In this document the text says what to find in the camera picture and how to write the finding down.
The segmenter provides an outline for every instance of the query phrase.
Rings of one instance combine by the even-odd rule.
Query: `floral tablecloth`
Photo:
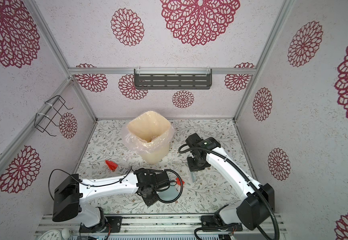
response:
[[[175,129],[170,152],[161,162],[153,166],[144,162],[137,153],[131,153],[123,145],[120,131],[128,122],[128,120],[98,121],[77,170],[80,178],[98,179],[118,176],[127,173],[131,166],[134,170],[141,167],[169,168],[179,173],[185,182],[184,191],[174,203],[157,202],[150,207],[147,207],[137,194],[101,197],[92,200],[90,204],[101,206],[105,214],[211,213],[223,205],[239,200],[230,184],[213,167],[193,173],[196,176],[196,181],[193,183],[186,162],[189,154],[178,153],[178,148],[185,143],[185,139],[195,132],[203,139],[214,137],[230,157],[251,175],[231,119],[170,120]],[[117,169],[114,172],[109,170],[105,160],[117,163]]]

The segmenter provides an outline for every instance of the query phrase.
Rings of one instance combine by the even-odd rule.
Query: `robotic arm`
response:
[[[187,158],[187,162],[191,172],[204,170],[210,166],[215,167],[232,185],[241,199],[216,212],[216,226],[221,228],[241,222],[250,230],[258,228],[267,239],[270,239],[259,224],[271,217],[275,229],[275,239],[279,238],[278,225],[272,211],[274,209],[274,190],[269,184],[261,185],[246,174],[230,159],[225,150],[221,148],[220,143],[213,137],[203,140],[197,134],[190,135],[186,139],[186,144],[178,149],[179,153],[189,151],[192,156]],[[143,198],[146,205],[150,206],[158,200],[163,203],[174,202],[182,194],[181,177],[173,170],[138,169],[132,174],[130,171],[127,175],[104,179],[80,180],[79,174],[70,175],[55,189],[52,220],[54,222],[73,220],[75,223],[81,223],[81,232],[99,232],[105,228],[106,219],[101,208],[93,207],[88,203],[92,199],[113,194],[137,193]],[[157,192],[168,189],[170,185],[167,172],[174,173],[181,183],[181,190],[172,201],[163,201],[157,194]]]
[[[68,176],[55,189],[52,220],[81,223],[81,232],[84,233],[100,232],[105,228],[106,219],[103,209],[89,204],[92,199],[113,194],[137,193],[145,204],[150,206],[158,200],[165,203],[174,202],[182,194],[181,184],[179,195],[172,201],[163,201],[157,195],[157,191],[162,191],[162,188],[168,188],[170,185],[167,172],[172,172],[181,179],[173,170],[141,168],[131,174],[130,171],[126,175],[103,179],[79,179],[79,174]]]

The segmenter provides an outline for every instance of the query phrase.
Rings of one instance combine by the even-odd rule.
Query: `red plastic piece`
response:
[[[176,179],[177,185],[181,185],[181,182],[179,181],[179,177]]]
[[[114,163],[113,161],[106,160],[105,163],[107,164],[107,166],[109,166],[109,169],[113,172],[118,167],[118,165],[116,163]]]

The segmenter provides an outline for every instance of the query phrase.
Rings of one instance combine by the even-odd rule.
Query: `wastebasket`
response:
[[[159,113],[148,111],[122,129],[123,143],[149,164],[156,164],[169,151],[174,128]]]

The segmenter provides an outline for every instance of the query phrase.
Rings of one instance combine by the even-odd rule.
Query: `cable tie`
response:
[[[43,113],[37,113],[38,115],[43,115],[43,116],[46,116],[48,117],[46,114],[43,114]]]

